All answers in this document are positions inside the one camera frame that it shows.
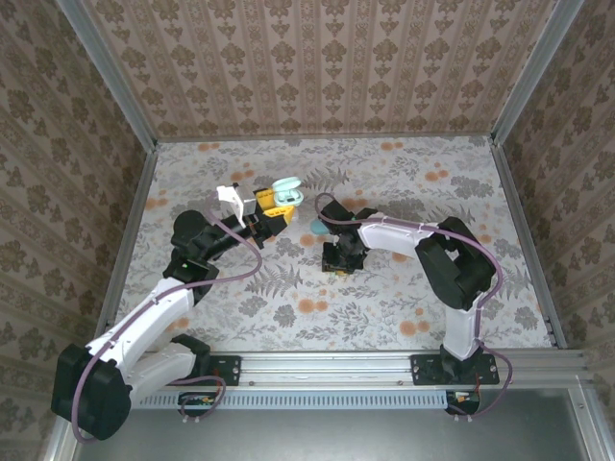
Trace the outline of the floral patterned tablecloth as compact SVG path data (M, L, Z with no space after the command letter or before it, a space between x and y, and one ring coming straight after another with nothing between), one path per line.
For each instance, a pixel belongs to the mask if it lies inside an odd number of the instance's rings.
M504 272L482 312L481 339L491 348L551 345L484 135L162 144L120 313L159 280L179 214L226 216L224 205L208 203L216 186L256 190L286 177L301 179L305 196L291 225L260 256L242 246L225 253L217 262L221 283L170 324L157 347L186 333L219 352L437 348L445 307L414 255L375 251L350 276L322 271L325 237L309 226L330 197L354 212L371 207L413 222L461 219Z

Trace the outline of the grey metal panel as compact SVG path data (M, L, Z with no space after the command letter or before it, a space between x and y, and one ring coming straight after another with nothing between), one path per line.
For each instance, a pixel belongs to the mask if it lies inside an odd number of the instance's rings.
M443 410L221 410L184 423L137 410L83 446L57 421L43 461L615 461L597 395L512 390L487 414Z

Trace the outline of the aluminium table side rail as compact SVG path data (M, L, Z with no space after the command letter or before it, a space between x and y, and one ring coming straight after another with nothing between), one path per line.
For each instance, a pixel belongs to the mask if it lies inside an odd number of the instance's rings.
M99 337L107 330L107 327L114 321L115 315L119 309L135 242L138 236L138 229L148 199L150 187L154 179L157 162L157 150L152 151L145 158L126 228L111 273L108 289L101 307L96 329L94 330L94 338Z
M568 344L561 323L558 319L554 301L547 284L538 253L534 246L528 221L524 213L514 179L506 161L504 149L502 146L492 142L491 152L500 177L501 185L508 203L515 230L518 235L520 246L527 263L534 292L536 294L538 304L542 309L544 322L547 325L552 344L558 349L567 349Z

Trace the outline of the aluminium mounting rail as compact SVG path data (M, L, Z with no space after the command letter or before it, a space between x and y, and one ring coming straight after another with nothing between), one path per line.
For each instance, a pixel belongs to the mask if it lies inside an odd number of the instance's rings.
M497 389L512 374L519 389L567 388L592 382L582 352L558 349L520 349L486 352L495 357L500 383L495 385L413 384L410 357L439 354L406 352L240 352L239 384L268 389L378 389L396 386L430 389Z

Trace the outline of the aluminium frame post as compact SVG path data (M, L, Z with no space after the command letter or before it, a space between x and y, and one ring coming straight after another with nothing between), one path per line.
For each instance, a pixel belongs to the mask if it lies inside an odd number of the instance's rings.
M119 58L113 56L111 48L87 11L85 0L57 0L57 2L145 153L152 154L156 149L157 136L122 72Z
M496 146L502 146L510 135L583 3L584 0L557 0L491 131Z

